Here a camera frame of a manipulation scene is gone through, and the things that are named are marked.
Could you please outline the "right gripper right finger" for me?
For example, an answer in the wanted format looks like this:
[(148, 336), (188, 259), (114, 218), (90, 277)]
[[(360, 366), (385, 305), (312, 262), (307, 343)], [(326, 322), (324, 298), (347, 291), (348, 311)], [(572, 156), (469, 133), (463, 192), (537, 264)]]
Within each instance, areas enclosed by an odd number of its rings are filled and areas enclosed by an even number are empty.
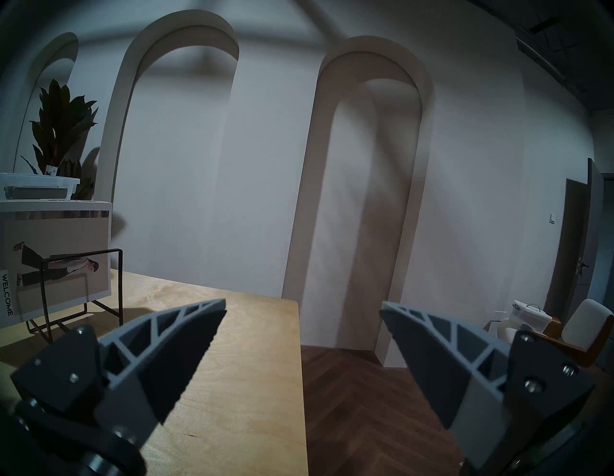
[(595, 388), (594, 378), (552, 343), (521, 329), (512, 344), (451, 317), (399, 303), (379, 310), (464, 473), (529, 473), (548, 459)]

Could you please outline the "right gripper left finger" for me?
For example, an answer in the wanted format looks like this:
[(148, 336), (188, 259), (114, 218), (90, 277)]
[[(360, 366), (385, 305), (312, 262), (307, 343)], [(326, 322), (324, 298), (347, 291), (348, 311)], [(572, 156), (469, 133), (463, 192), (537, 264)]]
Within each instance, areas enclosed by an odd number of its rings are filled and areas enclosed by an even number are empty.
[(226, 314), (219, 298), (140, 316), (98, 339), (71, 329), (14, 371), (24, 401), (143, 446), (181, 398)]

